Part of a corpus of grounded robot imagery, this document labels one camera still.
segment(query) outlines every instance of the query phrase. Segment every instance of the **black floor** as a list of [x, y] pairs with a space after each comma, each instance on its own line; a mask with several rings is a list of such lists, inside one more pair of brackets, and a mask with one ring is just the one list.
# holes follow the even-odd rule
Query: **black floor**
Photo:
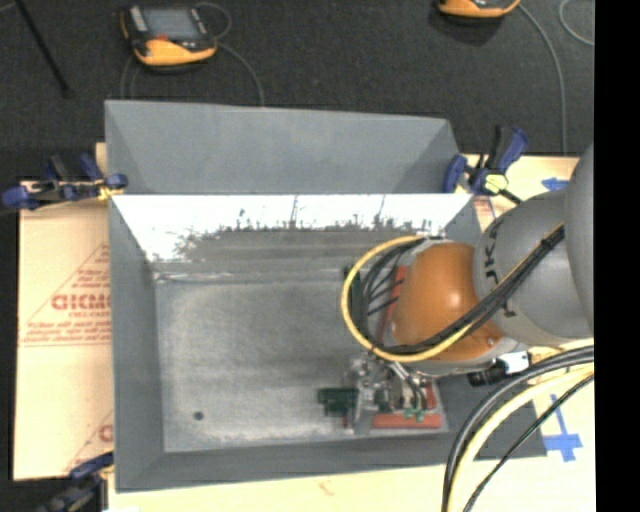
[[[104, 137], [107, 98], [255, 105], [252, 72], [266, 105], [444, 117], [464, 152], [487, 151], [497, 124], [522, 128], [531, 154], [579, 155], [594, 137], [595, 46], [576, 34], [593, 39], [595, 0], [522, 0], [501, 22], [472, 25], [443, 18], [431, 0], [221, 0], [233, 22], [225, 46], [203, 68], [176, 76], [149, 74], [130, 60], [116, 17], [126, 2], [23, 3], [75, 96], [62, 97], [20, 10], [0, 0], [0, 190], [39, 177], [53, 153], [93, 148]], [[220, 9], [201, 12], [212, 31], [224, 30]], [[61, 483], [8, 481], [11, 215], [0, 217], [0, 263], [0, 512], [13, 512], [30, 510]]]

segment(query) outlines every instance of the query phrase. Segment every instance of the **blue clamp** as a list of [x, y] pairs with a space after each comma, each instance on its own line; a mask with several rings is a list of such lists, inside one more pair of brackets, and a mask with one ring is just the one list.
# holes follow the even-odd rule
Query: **blue clamp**
[[98, 164], [88, 154], [79, 157], [80, 166], [87, 183], [69, 182], [63, 179], [67, 170], [60, 155], [53, 155], [47, 161], [44, 179], [30, 187], [19, 185], [2, 193], [2, 204], [16, 210], [35, 210], [42, 206], [68, 201], [80, 201], [93, 197], [107, 197], [124, 190], [129, 184], [124, 174], [112, 174], [105, 177]]
[[496, 139], [489, 156], [481, 155], [475, 167], [468, 164], [467, 158], [455, 155], [445, 172], [443, 192], [454, 192], [458, 185], [474, 195], [495, 196], [506, 189], [506, 173], [511, 164], [520, 158], [529, 144], [526, 134], [519, 128], [509, 132], [498, 126]]
[[35, 512], [76, 512], [89, 503], [104, 486], [105, 480], [99, 472], [113, 465], [113, 452], [99, 455], [69, 473], [74, 483], [56, 494], [46, 503], [35, 509]]

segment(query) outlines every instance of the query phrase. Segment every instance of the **orange device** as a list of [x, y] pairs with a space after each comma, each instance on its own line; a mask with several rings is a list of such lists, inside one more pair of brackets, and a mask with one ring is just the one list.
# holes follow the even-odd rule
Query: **orange device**
[[141, 7], [120, 12], [120, 28], [136, 58], [157, 71], [203, 63], [217, 49], [195, 7]]
[[443, 14], [462, 18], [501, 18], [513, 11], [520, 0], [438, 0]]
[[[446, 242], [432, 245], [415, 257], [393, 311], [391, 327], [398, 343], [419, 343], [478, 303], [471, 276], [473, 253], [472, 245]], [[489, 320], [431, 360], [477, 360], [491, 352], [502, 337], [502, 331]]]

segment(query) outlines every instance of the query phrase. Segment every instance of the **blue cross mark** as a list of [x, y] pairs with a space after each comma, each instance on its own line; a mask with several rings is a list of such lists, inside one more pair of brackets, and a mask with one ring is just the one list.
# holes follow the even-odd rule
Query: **blue cross mark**
[[[556, 395], [551, 395], [551, 401], [555, 402], [557, 400]], [[580, 436], [578, 434], [569, 434], [567, 432], [567, 426], [564, 423], [564, 418], [562, 417], [562, 412], [560, 411], [560, 407], [558, 407], [555, 411], [556, 417], [558, 418], [558, 423], [560, 424], [560, 434], [550, 435], [550, 436], [542, 436], [542, 440], [544, 442], [544, 446], [547, 450], [559, 450], [562, 455], [563, 462], [570, 462], [576, 460], [576, 456], [573, 453], [573, 450], [576, 448], [582, 448], [582, 441], [580, 441]]]

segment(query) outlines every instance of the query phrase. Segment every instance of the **cardboard sheet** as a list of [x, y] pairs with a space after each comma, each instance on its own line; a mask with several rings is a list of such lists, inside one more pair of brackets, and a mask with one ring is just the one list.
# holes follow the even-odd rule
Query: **cardboard sheet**
[[106, 210], [21, 213], [16, 480], [64, 476], [113, 446]]

